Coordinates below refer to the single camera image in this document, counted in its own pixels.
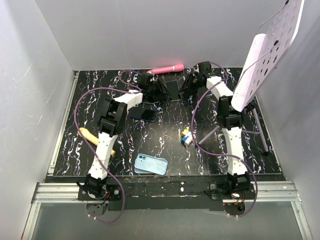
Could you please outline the light blue phone case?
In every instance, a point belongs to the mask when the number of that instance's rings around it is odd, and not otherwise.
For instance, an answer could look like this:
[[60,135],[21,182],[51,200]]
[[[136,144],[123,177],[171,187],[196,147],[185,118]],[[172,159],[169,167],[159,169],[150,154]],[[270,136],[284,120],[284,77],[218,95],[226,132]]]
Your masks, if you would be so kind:
[[146,171],[146,170],[141,170],[141,169],[138,169],[138,168],[135,168],[134,172],[136,174],[148,174],[148,175],[153,175],[153,174],[157,175],[158,174],[158,173],[154,173],[154,172],[150,172],[150,171]]

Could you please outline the black phone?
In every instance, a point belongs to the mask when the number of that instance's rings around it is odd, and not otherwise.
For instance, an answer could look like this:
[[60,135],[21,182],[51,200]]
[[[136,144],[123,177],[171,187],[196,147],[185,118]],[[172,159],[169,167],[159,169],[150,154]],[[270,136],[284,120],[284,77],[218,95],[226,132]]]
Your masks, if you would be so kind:
[[170,101],[179,101],[181,99],[179,84],[176,80],[166,82],[168,98]]

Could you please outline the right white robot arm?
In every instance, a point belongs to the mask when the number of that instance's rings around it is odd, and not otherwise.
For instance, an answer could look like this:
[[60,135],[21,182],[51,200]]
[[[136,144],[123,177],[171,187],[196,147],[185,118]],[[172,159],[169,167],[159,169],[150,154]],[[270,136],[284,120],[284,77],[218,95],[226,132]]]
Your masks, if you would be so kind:
[[242,127],[244,113],[232,107],[233,92],[225,84],[225,80],[214,74],[212,62],[197,63],[187,75],[181,92],[195,93],[199,88],[205,87],[204,95],[212,93],[218,100],[217,122],[222,129],[226,156],[228,158],[227,182],[223,189],[232,199],[237,199],[250,189],[250,171],[244,163],[242,147]]

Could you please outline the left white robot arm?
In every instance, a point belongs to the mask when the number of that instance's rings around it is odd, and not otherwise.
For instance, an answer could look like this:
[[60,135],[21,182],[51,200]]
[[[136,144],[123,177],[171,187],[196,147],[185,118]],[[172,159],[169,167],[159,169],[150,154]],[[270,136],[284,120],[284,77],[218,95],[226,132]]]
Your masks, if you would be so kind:
[[159,91],[162,92],[163,96],[168,94],[162,83],[151,80],[156,73],[154,69],[141,73],[141,80],[138,81],[138,85],[132,86],[136,88],[135,90],[124,91],[116,89],[116,92],[122,93],[121,96],[116,98],[108,97],[104,100],[102,112],[98,119],[97,148],[92,150],[94,159],[91,168],[84,184],[76,183],[90,198],[95,200],[105,198],[108,190],[105,187],[104,180],[108,175],[115,178],[108,170],[108,163],[112,156],[115,141],[124,129],[127,110],[141,104],[144,95]]

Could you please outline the blue cased phone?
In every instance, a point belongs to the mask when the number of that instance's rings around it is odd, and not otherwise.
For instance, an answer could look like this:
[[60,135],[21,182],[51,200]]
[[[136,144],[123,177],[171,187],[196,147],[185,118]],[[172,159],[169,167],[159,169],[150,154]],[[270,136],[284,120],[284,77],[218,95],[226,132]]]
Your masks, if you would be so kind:
[[157,118],[157,112],[151,109],[146,109],[144,107],[138,106],[134,107],[129,116],[136,120],[143,120],[146,122],[154,123]]

